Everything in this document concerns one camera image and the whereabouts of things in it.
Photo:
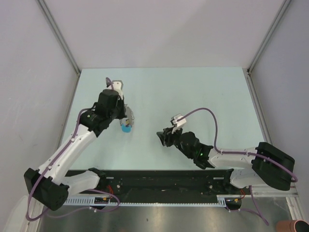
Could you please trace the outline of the metal key organizer with rings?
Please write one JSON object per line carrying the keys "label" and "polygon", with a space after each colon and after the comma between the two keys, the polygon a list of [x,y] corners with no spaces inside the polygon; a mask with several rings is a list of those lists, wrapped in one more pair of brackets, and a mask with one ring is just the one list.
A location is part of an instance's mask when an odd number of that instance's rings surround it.
{"label": "metal key organizer with rings", "polygon": [[125,104],[125,117],[120,119],[120,127],[122,132],[124,133],[130,133],[134,126],[134,113],[132,109]]}

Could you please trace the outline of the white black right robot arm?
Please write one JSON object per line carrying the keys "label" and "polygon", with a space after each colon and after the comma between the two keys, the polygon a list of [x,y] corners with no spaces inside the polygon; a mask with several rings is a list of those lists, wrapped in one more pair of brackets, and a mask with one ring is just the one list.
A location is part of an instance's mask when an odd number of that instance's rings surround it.
{"label": "white black right robot arm", "polygon": [[267,142],[243,151],[216,150],[205,145],[193,132],[165,128],[157,132],[162,146],[176,147],[200,169],[226,168],[223,189],[228,194],[246,186],[266,184],[274,189],[288,191],[294,181],[295,160]]}

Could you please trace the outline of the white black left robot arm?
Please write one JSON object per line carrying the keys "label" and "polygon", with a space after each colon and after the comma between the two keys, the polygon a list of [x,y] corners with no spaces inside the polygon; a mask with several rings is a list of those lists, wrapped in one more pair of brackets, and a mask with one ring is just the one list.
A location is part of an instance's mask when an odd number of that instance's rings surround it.
{"label": "white black left robot arm", "polygon": [[56,211],[71,195],[90,189],[102,193],[107,187],[104,172],[90,168],[75,176],[66,174],[81,153],[113,120],[125,117],[122,90],[109,87],[100,92],[98,101],[91,108],[79,112],[75,129],[66,142],[38,169],[29,168],[24,173],[28,198],[34,198]]}

